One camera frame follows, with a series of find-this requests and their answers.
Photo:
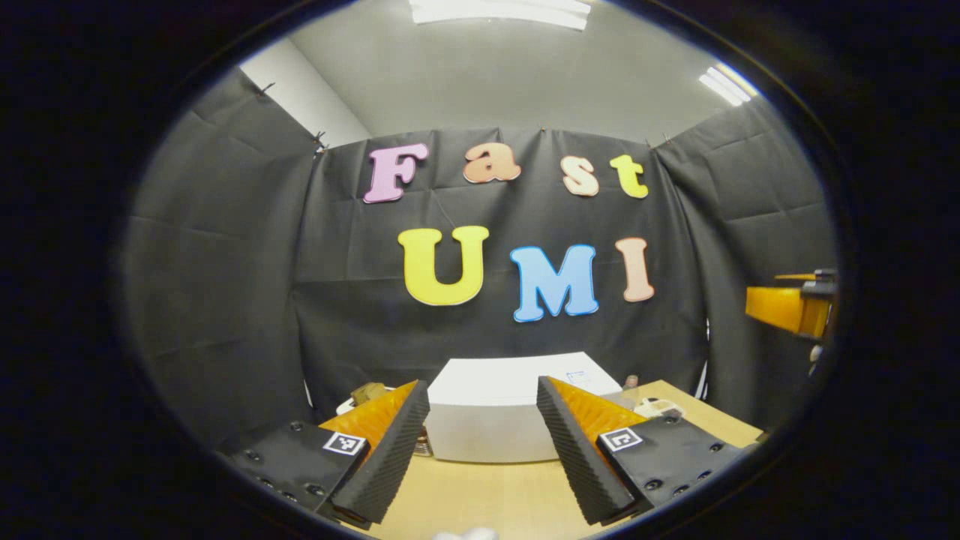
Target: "letter m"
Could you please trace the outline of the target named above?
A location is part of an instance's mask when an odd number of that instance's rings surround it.
[[[550,314],[556,317],[566,303],[567,315],[586,315],[599,308],[593,298],[592,263],[596,250],[592,246],[578,244],[566,250],[560,272],[555,272],[542,249],[534,246],[516,248],[510,253],[510,259],[520,269],[520,309],[514,312],[518,323],[539,321],[543,318],[543,309],[537,303],[537,296]]]

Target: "wooden table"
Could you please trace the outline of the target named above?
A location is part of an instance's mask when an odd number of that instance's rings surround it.
[[[669,400],[684,409],[684,418],[737,447],[761,434],[662,380],[624,395]],[[430,540],[440,531],[488,527],[500,540],[574,540],[614,525],[587,525],[560,460],[488,464],[414,455],[383,523],[364,532],[384,540]]]

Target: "black curtain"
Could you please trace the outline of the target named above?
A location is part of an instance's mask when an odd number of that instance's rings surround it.
[[[239,71],[172,129],[139,187],[123,269],[134,343],[167,403],[207,444],[257,426],[333,415],[350,390],[432,380],[457,357],[585,351],[615,379],[638,374],[692,393],[709,358],[708,400],[763,428],[790,410],[812,344],[744,314],[745,288],[834,263],[816,175],[755,99],[651,151],[600,135],[496,128],[379,137],[314,159],[307,133]],[[368,205],[370,151],[423,142],[430,156],[397,201]],[[464,154],[504,142],[519,178],[468,184]],[[609,161],[642,164],[645,199]],[[600,191],[569,193],[564,156],[589,159]],[[490,230],[480,293],[429,307],[403,282],[397,235],[433,228],[441,282],[461,275],[455,227]],[[623,299],[613,243],[647,240],[653,298]],[[509,259],[539,246],[559,268],[596,249],[589,315],[518,323]],[[710,341],[706,320],[710,321]]]
[[[760,97],[712,116],[655,154],[684,207],[703,280],[708,403],[768,430],[795,408],[814,344],[744,315],[746,287],[835,267],[817,175]]]
[[[509,145],[522,168],[508,182],[469,184],[465,153],[474,145]],[[366,204],[370,152],[424,143],[430,155],[396,201]],[[650,193],[629,197],[609,161],[623,154],[644,167]],[[560,161],[587,158],[600,184],[596,196],[564,187]],[[404,285],[397,236],[432,228],[440,282],[461,276],[456,227],[479,225],[484,284],[459,306],[432,307]],[[623,299],[623,256],[613,244],[644,238],[656,292],[635,304]],[[559,270],[568,247],[596,249],[589,315],[518,323],[519,272],[510,252],[543,249]],[[451,357],[537,356],[584,351],[616,380],[665,379],[693,392],[707,359],[700,279],[676,192],[643,144],[599,135],[526,130],[443,130],[379,137],[332,149],[314,170],[300,230],[294,303],[300,321],[306,380],[321,416],[329,417],[350,390],[369,380],[396,385],[433,380]]]
[[[138,187],[122,260],[133,342],[205,444],[309,418],[291,267],[312,137],[239,70],[172,128]]]

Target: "fluorescent light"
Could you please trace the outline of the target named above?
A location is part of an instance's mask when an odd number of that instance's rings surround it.
[[[589,4],[578,2],[577,0],[480,0],[480,2],[484,4],[529,4],[553,10],[582,13],[584,15],[590,13]],[[467,2],[462,0],[410,0],[410,5],[415,8],[475,3],[477,3],[476,0],[467,0]]]
[[[711,79],[711,77],[708,75],[701,75],[700,82],[706,85],[709,89],[720,94],[720,97],[729,101],[730,104],[733,105],[734,107],[737,107],[743,103],[743,100],[733,95],[729,90],[724,88],[723,85],[721,85],[720,83],[717,83],[716,81]]]
[[[532,20],[584,30],[590,6],[574,0],[410,0],[414,22],[469,18]]]
[[[720,83],[721,86],[735,95],[740,101],[750,101],[750,96],[747,95],[747,92],[743,91],[743,88],[740,86],[735,85],[730,79],[724,77],[723,73],[711,67],[707,70],[707,75],[717,83]]]
[[[730,69],[729,67],[727,67],[722,63],[717,64],[717,69],[719,69],[721,73],[729,77],[731,81],[734,81],[735,83],[737,83],[737,85],[743,88],[743,90],[748,94],[750,94],[751,97],[758,96],[756,92],[756,88],[754,88],[753,85],[748,83],[743,77],[740,77],[740,74],[737,73],[736,71],[733,71],[732,69]]]

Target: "white container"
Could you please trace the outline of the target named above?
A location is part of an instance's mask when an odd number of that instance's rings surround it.
[[[557,459],[537,409],[548,375],[616,400],[620,385],[585,353],[452,358],[427,389],[426,431],[438,459],[516,463]]]

